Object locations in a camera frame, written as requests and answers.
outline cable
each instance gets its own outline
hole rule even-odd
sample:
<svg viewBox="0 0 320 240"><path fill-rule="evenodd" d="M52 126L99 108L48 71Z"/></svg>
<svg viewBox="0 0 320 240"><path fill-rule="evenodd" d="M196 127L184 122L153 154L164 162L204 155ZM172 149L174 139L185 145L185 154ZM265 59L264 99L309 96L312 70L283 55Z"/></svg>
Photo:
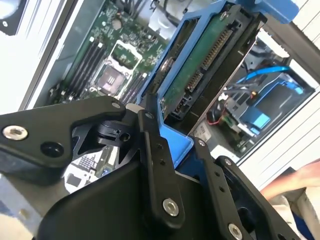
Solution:
<svg viewBox="0 0 320 240"><path fill-rule="evenodd" d="M165 17L169 20L171 24L173 24L175 27L179 25L180 21L167 12L168 0L164 0L163 7L159 4L158 0L153 0L152 3L150 5L150 9L155 10L156 8L158 8L161 12L163 12Z"/></svg>
<svg viewBox="0 0 320 240"><path fill-rule="evenodd" d="M249 74L247 74L245 77L239 79L238 81L236 81L237 84L252 79L258 75L262 75L262 74L271 74L271 73L276 73L276 72L285 72L290 70L290 67L288 66L272 66L272 67L266 67L266 68L262 68L262 69L258 69L256 71L253 71Z"/></svg>
<svg viewBox="0 0 320 240"><path fill-rule="evenodd" d="M223 105L223 110L222 110L222 112L221 112L221 116L219 117L219 119L218 119L217 121L211 122L211 121L209 121L208 118L206 119L206 122L207 122L210 126L212 126L212 125L217 125L218 123L220 123L220 121L221 121L221 119L223 118L224 113L225 113L225 111L226 111L226 104L227 104L227 102L224 103L224 105Z"/></svg>

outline ram slot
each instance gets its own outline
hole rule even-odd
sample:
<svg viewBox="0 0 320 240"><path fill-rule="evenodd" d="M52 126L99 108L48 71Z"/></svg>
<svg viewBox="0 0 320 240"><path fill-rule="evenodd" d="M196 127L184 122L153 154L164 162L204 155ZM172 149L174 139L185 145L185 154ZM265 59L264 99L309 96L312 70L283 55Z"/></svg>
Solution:
<svg viewBox="0 0 320 240"><path fill-rule="evenodd" d="M88 82L90 81L93 73L95 72L97 66L99 66L99 63L103 60L104 55L105 55L106 49L104 47L101 47L97 57L95 58L93 64L90 66L89 70L87 71L84 80L81 83L81 86L79 87L79 90L77 92L77 97L80 96L80 94L83 92L83 90L85 89L86 85L88 84Z"/></svg>
<svg viewBox="0 0 320 240"><path fill-rule="evenodd" d="M89 41L89 47L87 48L84 57L82 58L81 62L78 64L72 79L70 81L69 87L68 87L68 93L72 92L72 90L74 89L76 83L77 83L77 79L79 77L79 75L81 74L84 66L88 63L88 60L90 58L90 56L92 55L93 51L96 48L96 43L94 42L94 39L91 41Z"/></svg>
<svg viewBox="0 0 320 240"><path fill-rule="evenodd" d="M103 44L102 43L98 43L98 45L96 45L92 55L89 57L88 59L88 62L86 63L86 65L83 67L83 70L80 74L80 76L78 77L77 81L76 81L76 84L73 88L73 93L75 94L78 94L79 93L79 89L80 89L80 86L82 85L83 81L85 80L85 76L87 75L90 67L94 64L96 58L97 58L97 55L100 51L100 49L102 48Z"/></svg>
<svg viewBox="0 0 320 240"><path fill-rule="evenodd" d="M141 88L143 87L144 83L146 80L146 76L142 75L139 80L137 85L135 86L135 88L133 89L131 95L129 96L127 103L135 103L137 100L137 95L140 92Z"/></svg>
<svg viewBox="0 0 320 240"><path fill-rule="evenodd" d="M130 83L129 83L129 85L126 87L123 95L122 95L121 98L119 99L120 102L122 102L122 103L124 103L124 104L126 103L126 101L128 100L131 92L133 91L133 87L135 87L135 85L137 84L137 81L139 80L139 77L140 77L140 76L141 76L141 75L138 74L138 75L136 75L136 76L132 79L132 81L130 81Z"/></svg>

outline capacitor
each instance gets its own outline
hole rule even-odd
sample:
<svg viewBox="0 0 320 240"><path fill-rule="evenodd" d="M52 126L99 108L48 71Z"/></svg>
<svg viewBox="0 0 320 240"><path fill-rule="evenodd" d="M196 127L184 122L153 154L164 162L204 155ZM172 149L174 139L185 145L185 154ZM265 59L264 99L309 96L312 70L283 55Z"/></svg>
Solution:
<svg viewBox="0 0 320 240"><path fill-rule="evenodd" d="M112 27L114 30L119 30L120 28L122 28L122 22L120 21L120 19L116 18L112 20Z"/></svg>

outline black metal bracket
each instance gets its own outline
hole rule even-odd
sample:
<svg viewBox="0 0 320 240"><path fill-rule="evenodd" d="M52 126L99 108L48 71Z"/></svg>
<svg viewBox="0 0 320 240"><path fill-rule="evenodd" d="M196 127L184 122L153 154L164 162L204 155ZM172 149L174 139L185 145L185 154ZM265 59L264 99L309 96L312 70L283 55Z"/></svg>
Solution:
<svg viewBox="0 0 320 240"><path fill-rule="evenodd" d="M149 96L154 114L135 113L115 98L102 96L0 116L0 172L37 185L51 185L85 154L110 145L120 148L119 160L139 159L145 223L159 233L180 229L184 206L169 145L160 136L156 96ZM23 129L23 139L9 139L8 126Z"/></svg>
<svg viewBox="0 0 320 240"><path fill-rule="evenodd" d="M204 141L194 138L194 148L177 170L199 179L208 220L218 226L223 239L234 239L230 227L237 226L241 239L297 240L298 236L278 215L241 170L226 157L210 155Z"/></svg>
<svg viewBox="0 0 320 240"><path fill-rule="evenodd" d="M223 169L243 226L259 240L298 240L299 237L276 212L244 173L226 157L215 163Z"/></svg>
<svg viewBox="0 0 320 240"><path fill-rule="evenodd" d="M1 115L0 172L37 185L54 184L73 160L73 152L86 142L89 130L103 120L121 120L125 111L116 99L103 96ZM26 138L6 137L9 126L25 129Z"/></svg>
<svg viewBox="0 0 320 240"><path fill-rule="evenodd" d="M195 137L193 141L193 151L178 166L177 171L200 181L208 210L207 221L218 228L218 232L216 230L211 232L212 238L219 235L222 239L232 240L234 236L229 228L236 226L237 231L241 232L241 239L252 240L242 226L223 170L214 163L208 146L203 140Z"/></svg>

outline green circuit board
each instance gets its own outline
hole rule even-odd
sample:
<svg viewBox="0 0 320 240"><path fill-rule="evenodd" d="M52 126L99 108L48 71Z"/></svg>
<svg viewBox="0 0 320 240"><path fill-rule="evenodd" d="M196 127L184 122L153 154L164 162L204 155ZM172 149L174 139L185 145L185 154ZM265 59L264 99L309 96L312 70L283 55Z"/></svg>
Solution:
<svg viewBox="0 0 320 240"><path fill-rule="evenodd" d="M117 44L117 41L133 46L142 57L132 74L133 76L139 73L148 74L152 71L168 44L154 31L118 9L114 3L106 1L64 79L66 87L84 58L92 37L106 48L105 58L111 54L113 59L128 69L131 69L138 60L135 55Z"/></svg>
<svg viewBox="0 0 320 240"><path fill-rule="evenodd" d="M201 77L214 59L218 56L223 45L231 36L232 31L227 29L228 16L221 20L220 15L214 16L196 43L194 49L185 61L173 83L165 93L162 100L164 118L177 107L185 95L186 89L192 92Z"/></svg>

